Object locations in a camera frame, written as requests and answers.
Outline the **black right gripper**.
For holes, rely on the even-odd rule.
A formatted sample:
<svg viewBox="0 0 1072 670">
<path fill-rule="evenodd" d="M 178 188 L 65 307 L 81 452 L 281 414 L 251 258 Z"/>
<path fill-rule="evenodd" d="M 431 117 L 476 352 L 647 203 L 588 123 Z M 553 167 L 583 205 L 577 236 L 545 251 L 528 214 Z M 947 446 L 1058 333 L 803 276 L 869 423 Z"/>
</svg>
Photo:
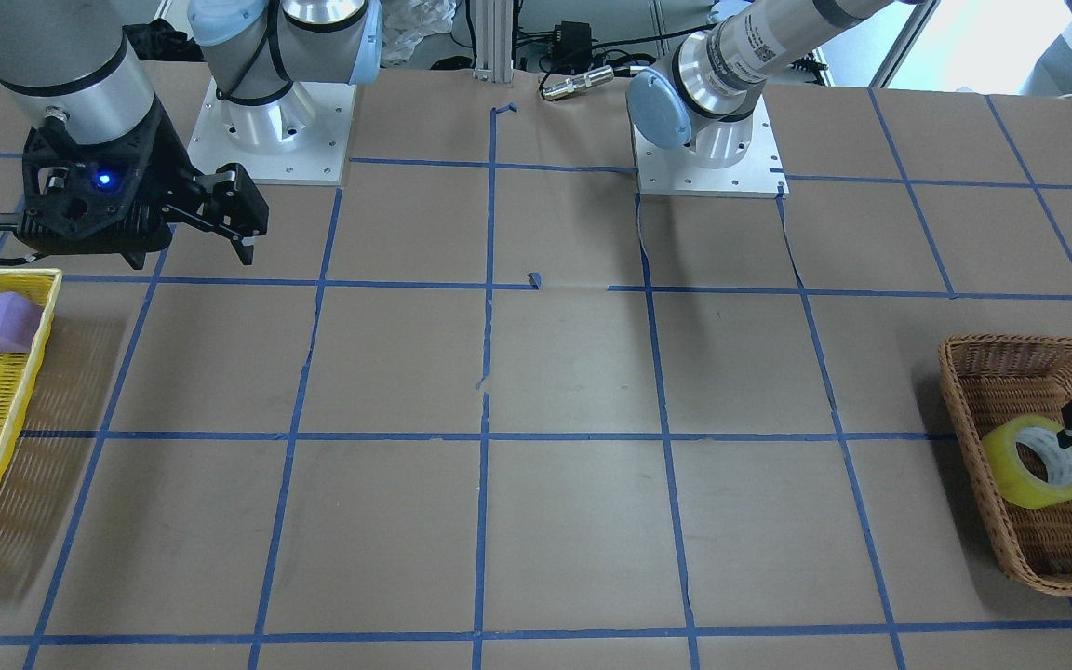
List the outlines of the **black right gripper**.
<svg viewBox="0 0 1072 670">
<path fill-rule="evenodd" d="M 158 96 L 145 119 L 153 135 L 142 178 L 142 223 L 188 223 L 224 237 L 242 264 L 254 263 L 271 208 L 245 167 L 230 162 L 213 173 L 197 169 Z"/>
</svg>

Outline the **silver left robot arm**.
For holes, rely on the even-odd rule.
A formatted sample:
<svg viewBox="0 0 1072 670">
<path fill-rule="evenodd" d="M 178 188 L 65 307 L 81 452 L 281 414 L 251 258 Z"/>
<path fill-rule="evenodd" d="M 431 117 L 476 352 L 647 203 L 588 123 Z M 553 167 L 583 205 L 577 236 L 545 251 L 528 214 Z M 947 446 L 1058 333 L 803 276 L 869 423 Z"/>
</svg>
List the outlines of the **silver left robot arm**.
<svg viewBox="0 0 1072 670">
<path fill-rule="evenodd" d="M 753 1 L 686 33 L 628 88 L 643 194 L 775 196 L 783 180 L 761 100 L 771 74 L 879 13 L 882 1 Z"/>
</svg>

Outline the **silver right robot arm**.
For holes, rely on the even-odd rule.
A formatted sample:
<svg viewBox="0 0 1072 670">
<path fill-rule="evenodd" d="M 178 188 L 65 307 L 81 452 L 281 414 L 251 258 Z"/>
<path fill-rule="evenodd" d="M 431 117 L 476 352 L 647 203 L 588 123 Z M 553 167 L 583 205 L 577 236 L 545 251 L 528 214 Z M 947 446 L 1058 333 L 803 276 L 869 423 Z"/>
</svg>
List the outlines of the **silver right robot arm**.
<svg viewBox="0 0 1072 670">
<path fill-rule="evenodd" d="M 307 85 L 364 85 L 382 59 L 379 1 L 192 1 L 211 106 L 244 152 L 293 150 L 319 130 Z M 0 1 L 0 85 L 29 120 L 24 203 L 0 213 L 0 267 L 118 255 L 140 270 L 173 225 L 254 260 L 271 211 L 239 161 L 197 168 L 106 1 Z"/>
</svg>

